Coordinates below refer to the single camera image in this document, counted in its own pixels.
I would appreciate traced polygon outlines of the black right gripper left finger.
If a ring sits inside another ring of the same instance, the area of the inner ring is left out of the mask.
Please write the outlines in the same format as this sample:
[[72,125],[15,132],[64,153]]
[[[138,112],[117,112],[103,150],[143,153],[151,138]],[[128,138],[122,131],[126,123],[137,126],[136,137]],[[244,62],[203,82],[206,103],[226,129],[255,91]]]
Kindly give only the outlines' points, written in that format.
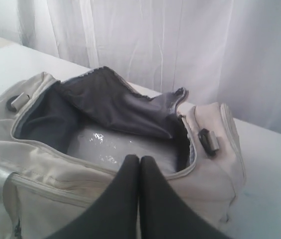
[[135,239],[139,158],[127,155],[101,196],[51,239]]

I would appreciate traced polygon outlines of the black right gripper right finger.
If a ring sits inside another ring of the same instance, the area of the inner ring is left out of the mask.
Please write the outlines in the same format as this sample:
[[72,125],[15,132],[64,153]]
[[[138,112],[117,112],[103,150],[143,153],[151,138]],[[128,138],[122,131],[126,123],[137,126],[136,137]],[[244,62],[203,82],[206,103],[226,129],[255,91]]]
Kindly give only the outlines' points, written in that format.
[[140,227],[143,239],[226,239],[175,193],[151,156],[140,161]]

